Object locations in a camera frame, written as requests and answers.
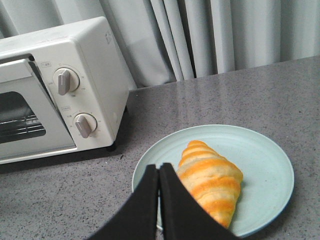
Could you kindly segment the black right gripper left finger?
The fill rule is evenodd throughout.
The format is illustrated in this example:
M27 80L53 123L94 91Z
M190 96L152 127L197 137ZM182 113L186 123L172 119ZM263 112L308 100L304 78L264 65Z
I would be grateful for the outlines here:
M154 240L158 213L159 173L154 164L121 209L90 240Z

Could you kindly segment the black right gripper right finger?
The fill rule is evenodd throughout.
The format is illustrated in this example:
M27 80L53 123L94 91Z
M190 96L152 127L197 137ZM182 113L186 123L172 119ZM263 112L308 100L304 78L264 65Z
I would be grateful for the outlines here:
M165 240L238 240L217 223L183 186L173 166L159 170L160 210Z

